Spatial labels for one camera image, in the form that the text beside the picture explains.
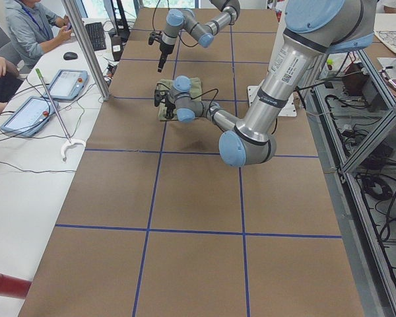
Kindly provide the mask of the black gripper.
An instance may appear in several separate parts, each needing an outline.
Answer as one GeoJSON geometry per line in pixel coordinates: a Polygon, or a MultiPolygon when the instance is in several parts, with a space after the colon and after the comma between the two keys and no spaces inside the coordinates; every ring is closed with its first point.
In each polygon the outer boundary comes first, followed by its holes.
{"type": "Polygon", "coordinates": [[[168,56],[173,53],[174,45],[167,44],[165,42],[161,42],[159,49],[160,49],[161,55],[160,55],[160,59],[158,62],[158,72],[162,72],[168,56]]]}
{"type": "Polygon", "coordinates": [[[176,109],[176,106],[168,97],[166,97],[165,107],[166,107],[166,119],[173,119],[174,110],[176,109]]]}

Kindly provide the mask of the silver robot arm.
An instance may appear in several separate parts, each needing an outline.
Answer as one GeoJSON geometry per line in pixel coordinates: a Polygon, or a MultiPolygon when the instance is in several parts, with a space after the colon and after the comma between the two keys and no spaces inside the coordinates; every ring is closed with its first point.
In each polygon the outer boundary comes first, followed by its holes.
{"type": "Polygon", "coordinates": [[[194,100],[186,76],[174,79],[166,101],[176,109],[179,122],[207,118],[222,130],[218,149],[227,165],[267,162],[276,151],[269,129],[311,62],[325,53],[368,47],[374,37],[376,5],[376,1],[288,1],[282,13],[284,43],[242,119],[216,102],[194,100]]]}
{"type": "Polygon", "coordinates": [[[209,47],[214,37],[226,26],[233,25],[240,16],[239,1],[211,1],[220,14],[209,22],[200,23],[191,9],[170,9],[166,16],[163,31],[152,32],[148,44],[158,42],[161,52],[158,72],[161,73],[166,60],[173,53],[177,38],[182,30],[186,31],[203,48],[209,47]]]}

